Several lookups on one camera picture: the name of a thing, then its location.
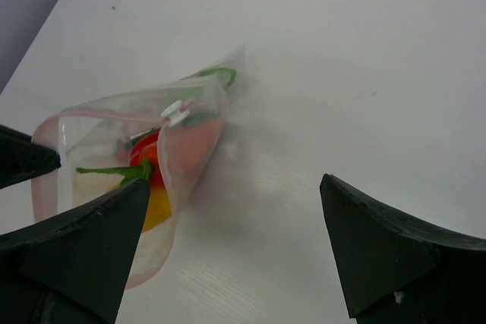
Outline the light green toy gourd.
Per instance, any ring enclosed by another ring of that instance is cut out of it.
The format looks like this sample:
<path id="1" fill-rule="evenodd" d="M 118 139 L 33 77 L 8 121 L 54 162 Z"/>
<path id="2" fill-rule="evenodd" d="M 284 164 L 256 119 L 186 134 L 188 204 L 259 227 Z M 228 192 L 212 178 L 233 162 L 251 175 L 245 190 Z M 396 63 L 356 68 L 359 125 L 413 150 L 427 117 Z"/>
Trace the light green toy gourd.
<path id="1" fill-rule="evenodd" d="M 227 90 L 236 81 L 237 76 L 238 72 L 235 68 L 216 66 L 203 69 L 189 77 L 168 83 L 164 87 L 176 99 L 186 100 L 199 93 L 213 78 L 216 78 L 222 88 Z"/>

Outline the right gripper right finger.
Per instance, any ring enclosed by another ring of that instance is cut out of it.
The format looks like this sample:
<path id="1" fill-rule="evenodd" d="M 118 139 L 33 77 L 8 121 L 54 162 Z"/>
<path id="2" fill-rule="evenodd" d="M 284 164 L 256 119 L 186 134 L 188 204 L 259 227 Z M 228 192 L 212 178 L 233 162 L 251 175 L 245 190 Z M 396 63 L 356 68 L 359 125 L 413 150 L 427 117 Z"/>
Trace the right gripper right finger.
<path id="1" fill-rule="evenodd" d="M 323 216 L 358 323 L 483 323 L 485 240 L 388 206 L 333 175 Z"/>

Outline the red toy bell pepper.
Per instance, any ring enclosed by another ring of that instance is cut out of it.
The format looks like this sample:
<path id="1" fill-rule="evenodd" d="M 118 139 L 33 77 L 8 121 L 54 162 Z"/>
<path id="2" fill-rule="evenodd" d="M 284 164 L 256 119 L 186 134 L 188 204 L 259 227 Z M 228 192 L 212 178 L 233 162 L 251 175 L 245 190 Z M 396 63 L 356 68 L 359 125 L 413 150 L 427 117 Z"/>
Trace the red toy bell pepper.
<path id="1" fill-rule="evenodd" d="M 129 155 L 129 165 L 136 166 L 140 164 L 140 155 L 141 153 L 153 143 L 156 143 L 158 140 L 159 131 L 147 132 L 146 134 L 140 135 L 135 140 L 132 140 L 134 143 L 130 155 Z"/>

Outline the clear zip top bag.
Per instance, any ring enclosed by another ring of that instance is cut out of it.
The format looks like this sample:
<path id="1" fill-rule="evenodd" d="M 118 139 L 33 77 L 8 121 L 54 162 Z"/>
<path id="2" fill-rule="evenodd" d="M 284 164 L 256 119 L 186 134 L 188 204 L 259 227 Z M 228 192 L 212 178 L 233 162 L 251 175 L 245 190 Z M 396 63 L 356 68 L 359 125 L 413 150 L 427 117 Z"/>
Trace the clear zip top bag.
<path id="1" fill-rule="evenodd" d="M 167 260 L 181 211 L 226 127 L 243 78 L 245 51 L 170 83 L 119 93 L 48 117 L 32 140 L 64 159 L 31 184 L 36 221 L 58 212 L 58 193 L 71 189 L 80 206 L 138 178 L 150 198 L 129 288 L 152 278 Z"/>

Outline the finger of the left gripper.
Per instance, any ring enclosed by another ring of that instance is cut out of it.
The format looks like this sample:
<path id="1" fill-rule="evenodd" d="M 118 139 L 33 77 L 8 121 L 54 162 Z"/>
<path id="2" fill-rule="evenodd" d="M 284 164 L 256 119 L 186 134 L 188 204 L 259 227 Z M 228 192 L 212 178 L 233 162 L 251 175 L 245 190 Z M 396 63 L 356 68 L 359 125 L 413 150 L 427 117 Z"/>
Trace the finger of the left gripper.
<path id="1" fill-rule="evenodd" d="M 1 126 L 1 189 L 47 175 L 62 166 L 55 150 L 33 143 L 31 139 L 30 135 Z"/>

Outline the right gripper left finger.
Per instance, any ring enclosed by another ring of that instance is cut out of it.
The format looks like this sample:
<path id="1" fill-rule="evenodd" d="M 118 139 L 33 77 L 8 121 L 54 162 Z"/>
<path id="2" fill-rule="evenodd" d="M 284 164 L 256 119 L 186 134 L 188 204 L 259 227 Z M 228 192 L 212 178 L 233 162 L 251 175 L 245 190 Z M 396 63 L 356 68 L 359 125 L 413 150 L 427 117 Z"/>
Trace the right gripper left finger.
<path id="1" fill-rule="evenodd" d="M 135 180 L 1 236 L 3 323 L 114 323 L 147 211 Z"/>

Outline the orange toy carrot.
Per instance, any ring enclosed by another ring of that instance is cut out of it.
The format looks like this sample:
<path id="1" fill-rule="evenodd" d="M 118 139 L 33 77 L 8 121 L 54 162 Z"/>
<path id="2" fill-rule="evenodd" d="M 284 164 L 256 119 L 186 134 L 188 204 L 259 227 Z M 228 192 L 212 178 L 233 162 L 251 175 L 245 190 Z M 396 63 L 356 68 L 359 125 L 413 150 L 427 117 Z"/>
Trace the orange toy carrot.
<path id="1" fill-rule="evenodd" d="M 175 148 L 175 159 L 181 167 L 187 170 L 194 167 L 218 140 L 225 123 L 224 119 L 212 118 L 209 115 L 197 115 L 182 122 L 181 127 L 173 131 L 167 141 L 168 146 Z M 121 175 L 126 181 L 144 178 L 151 184 L 162 186 L 163 179 L 159 164 L 162 153 L 158 150 L 158 142 L 159 137 L 156 143 L 148 146 L 141 153 L 139 165 L 111 168 L 78 167 L 76 172 Z"/>

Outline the yellow toy potato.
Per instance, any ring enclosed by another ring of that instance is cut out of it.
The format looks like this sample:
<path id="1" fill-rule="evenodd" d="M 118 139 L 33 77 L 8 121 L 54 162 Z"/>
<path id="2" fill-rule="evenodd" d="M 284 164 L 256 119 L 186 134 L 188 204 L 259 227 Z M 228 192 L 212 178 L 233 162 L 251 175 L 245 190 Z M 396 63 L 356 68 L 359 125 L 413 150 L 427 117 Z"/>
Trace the yellow toy potato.
<path id="1" fill-rule="evenodd" d="M 147 232 L 164 223 L 172 216 L 169 195 L 164 187 L 150 185 L 150 198 L 142 232 Z"/>

